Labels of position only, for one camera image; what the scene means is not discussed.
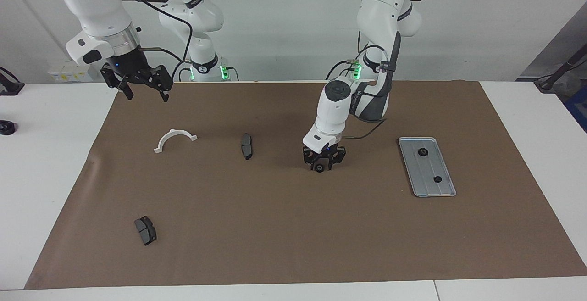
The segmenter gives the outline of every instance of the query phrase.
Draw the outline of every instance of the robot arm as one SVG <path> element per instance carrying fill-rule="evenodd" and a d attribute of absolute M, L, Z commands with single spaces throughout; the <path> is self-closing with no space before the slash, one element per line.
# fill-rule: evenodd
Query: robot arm
<path fill-rule="evenodd" d="M 398 31 L 402 37 L 412 37 L 422 25 L 422 16 L 414 7 L 411 0 L 405 0 L 398 17 Z M 373 42 L 368 42 L 367 46 L 373 46 Z M 377 78 L 379 74 L 379 62 L 383 60 L 383 52 L 378 48 L 371 47 L 367 49 L 363 59 L 360 61 L 362 77 L 366 79 Z"/>
<path fill-rule="evenodd" d="M 404 8 L 407 2 L 411 4 L 410 0 L 363 0 L 357 17 L 359 29 L 370 44 L 383 49 L 377 82 L 369 85 L 341 76 L 323 88 L 316 121 L 304 137 L 304 145 L 315 157 L 336 149 L 349 114 L 368 123 L 380 122 L 385 115 L 401 43 L 398 17 L 409 9 Z"/>
<path fill-rule="evenodd" d="M 162 10 L 187 21 L 193 29 L 164 14 L 159 14 L 161 24 L 173 31 L 184 42 L 189 41 L 189 57 L 193 81 L 227 81 L 226 63 L 214 50 L 212 40 L 206 33 L 218 31 L 224 25 L 224 15 L 211 0 L 170 0 Z"/>
<path fill-rule="evenodd" d="M 64 0 L 69 10 L 78 17 L 82 31 L 66 44 L 67 51 L 79 65 L 88 65 L 106 59 L 107 64 L 101 74 L 111 88 L 123 91 L 131 99 L 132 91 L 128 84 L 145 84 L 158 90 L 164 101 L 168 100 L 168 92 L 172 89 L 173 80 L 164 66 L 152 68 L 147 62 L 140 47 L 140 40 L 130 15 L 124 10 L 122 0 Z M 145 2 L 168 2 L 169 0 L 142 0 Z M 181 6 L 172 10 L 172 14 L 187 20 L 194 29 L 189 52 L 193 65 L 202 62 L 209 66 L 216 53 L 210 38 L 203 34 L 222 27 L 224 19 L 220 10 L 209 0 L 177 0 Z M 165 20 L 164 25 L 177 30 L 176 33 L 185 42 L 189 35 L 184 23 Z"/>

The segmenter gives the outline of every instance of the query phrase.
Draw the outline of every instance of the green led light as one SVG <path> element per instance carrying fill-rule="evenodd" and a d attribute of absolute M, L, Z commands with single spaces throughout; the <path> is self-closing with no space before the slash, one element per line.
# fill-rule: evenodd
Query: green led light
<path fill-rule="evenodd" d="M 354 79 L 360 79 L 361 78 L 361 71 L 363 70 L 363 66 L 361 65 L 355 65 L 354 66 L 354 71 L 353 71 L 353 78 Z"/>
<path fill-rule="evenodd" d="M 228 75 L 228 71 L 226 67 L 220 66 L 220 71 L 222 72 L 222 79 L 227 79 L 230 75 Z"/>

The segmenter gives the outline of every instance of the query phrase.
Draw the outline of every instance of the black rubber stopper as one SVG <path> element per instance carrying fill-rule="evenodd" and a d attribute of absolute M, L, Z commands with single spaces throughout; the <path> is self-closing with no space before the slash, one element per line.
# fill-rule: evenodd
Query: black rubber stopper
<path fill-rule="evenodd" d="M 10 136 L 17 131 L 17 126 L 10 121 L 0 121 L 0 134 Z"/>

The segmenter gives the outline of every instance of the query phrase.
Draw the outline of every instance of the brown work surface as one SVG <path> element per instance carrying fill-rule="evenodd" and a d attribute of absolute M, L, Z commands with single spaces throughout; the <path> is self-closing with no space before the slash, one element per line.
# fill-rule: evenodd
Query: brown work surface
<path fill-rule="evenodd" d="M 480 84 L 395 82 L 387 123 L 316 173 L 301 140 L 322 86 L 119 94 L 26 288 L 587 275 Z M 372 127 L 351 117 L 346 135 Z M 199 139 L 155 154 L 172 128 Z M 412 194 L 401 136 L 438 140 L 456 197 Z M 147 247 L 143 215 L 158 236 Z"/>

